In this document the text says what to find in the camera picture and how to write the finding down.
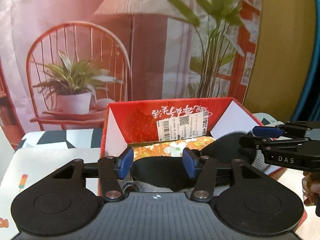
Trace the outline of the person's right hand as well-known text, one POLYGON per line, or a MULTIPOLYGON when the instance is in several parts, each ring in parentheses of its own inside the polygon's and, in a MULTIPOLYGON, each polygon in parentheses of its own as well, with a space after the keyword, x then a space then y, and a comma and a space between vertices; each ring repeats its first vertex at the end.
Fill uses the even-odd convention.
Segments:
POLYGON ((319 197, 319 172, 303 172, 302 179, 304 205, 312 206, 319 197))

